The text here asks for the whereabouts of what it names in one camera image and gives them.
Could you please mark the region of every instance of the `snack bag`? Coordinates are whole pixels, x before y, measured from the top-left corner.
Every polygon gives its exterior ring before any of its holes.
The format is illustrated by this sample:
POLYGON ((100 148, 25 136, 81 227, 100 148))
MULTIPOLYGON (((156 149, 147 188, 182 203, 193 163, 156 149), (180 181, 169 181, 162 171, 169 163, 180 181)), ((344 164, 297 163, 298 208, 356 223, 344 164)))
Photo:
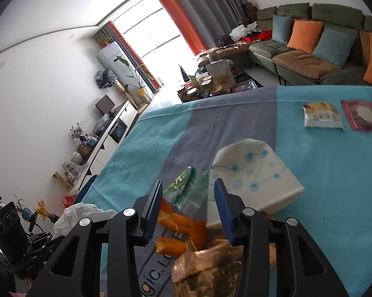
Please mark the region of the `snack bag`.
POLYGON ((341 128, 343 122, 336 108, 328 102, 303 104, 304 127, 341 128))
POLYGON ((207 69, 212 76, 212 81, 215 86, 222 86, 225 91, 230 92, 230 88, 236 85, 236 81, 234 80, 234 76, 226 59, 207 64, 205 69, 207 69))
POLYGON ((342 100, 340 103, 351 129, 372 131, 372 102, 342 100))

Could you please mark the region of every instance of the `bed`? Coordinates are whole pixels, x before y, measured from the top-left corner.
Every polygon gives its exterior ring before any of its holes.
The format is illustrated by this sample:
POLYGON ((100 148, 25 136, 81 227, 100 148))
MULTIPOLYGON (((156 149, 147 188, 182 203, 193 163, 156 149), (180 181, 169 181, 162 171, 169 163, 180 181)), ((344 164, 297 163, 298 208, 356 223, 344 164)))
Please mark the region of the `bed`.
MULTIPOLYGON (((218 96, 143 115, 84 197, 102 209, 121 211, 156 179, 166 187, 187 166, 209 169, 221 147, 252 138, 267 142, 306 189, 274 216, 293 216, 320 246, 351 297, 372 282, 372 132, 352 131, 343 99, 372 101, 372 87, 270 87, 218 96), (303 127, 303 102, 330 102, 345 130, 303 127)), ((205 217, 202 206, 196 219, 205 217)), ((159 224, 145 248, 136 248, 141 289, 175 296, 172 259, 154 253, 158 236, 176 236, 159 224), (151 276, 152 272, 160 273, 151 276)), ((102 258, 101 286, 105 285, 102 258)), ((270 295, 275 295, 275 272, 270 295)))

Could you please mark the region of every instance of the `white cloth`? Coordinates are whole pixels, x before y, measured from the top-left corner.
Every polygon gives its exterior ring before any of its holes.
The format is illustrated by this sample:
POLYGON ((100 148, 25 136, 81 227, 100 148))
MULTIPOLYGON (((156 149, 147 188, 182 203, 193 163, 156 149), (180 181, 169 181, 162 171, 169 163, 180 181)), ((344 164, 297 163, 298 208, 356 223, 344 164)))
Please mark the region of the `white cloth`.
POLYGON ((258 22, 255 21, 254 23, 251 23, 250 25, 247 25, 248 33, 251 32, 262 32, 262 30, 258 26, 258 22))
POLYGON ((64 210, 59 220, 55 222, 53 238, 66 236, 83 218, 90 218, 93 222, 109 220, 117 214, 114 210, 104 211, 95 204, 76 203, 64 210))
POLYGON ((238 41, 241 37, 246 37, 247 34, 248 29, 244 25, 239 25, 237 28, 232 30, 229 36, 233 41, 238 41))

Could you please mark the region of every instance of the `wall socket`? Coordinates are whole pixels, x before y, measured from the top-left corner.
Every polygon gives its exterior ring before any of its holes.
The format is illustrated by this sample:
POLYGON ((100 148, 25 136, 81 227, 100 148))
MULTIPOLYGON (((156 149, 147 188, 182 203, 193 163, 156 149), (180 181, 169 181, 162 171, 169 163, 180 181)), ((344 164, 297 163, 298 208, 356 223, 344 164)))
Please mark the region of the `wall socket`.
POLYGON ((85 116, 80 122, 79 122, 79 126, 80 127, 83 127, 87 122, 88 120, 90 119, 90 116, 85 116))

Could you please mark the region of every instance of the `red package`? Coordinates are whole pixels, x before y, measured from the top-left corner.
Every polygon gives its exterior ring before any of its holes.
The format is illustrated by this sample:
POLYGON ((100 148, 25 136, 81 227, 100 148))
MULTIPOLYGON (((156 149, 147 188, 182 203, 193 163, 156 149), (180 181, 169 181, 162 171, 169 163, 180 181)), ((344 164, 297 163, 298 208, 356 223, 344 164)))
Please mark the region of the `red package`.
POLYGON ((342 100, 340 103, 350 123, 351 129, 372 131, 372 102, 342 100))
POLYGON ((260 40, 270 40, 272 38, 273 30, 264 30, 260 35, 260 40))

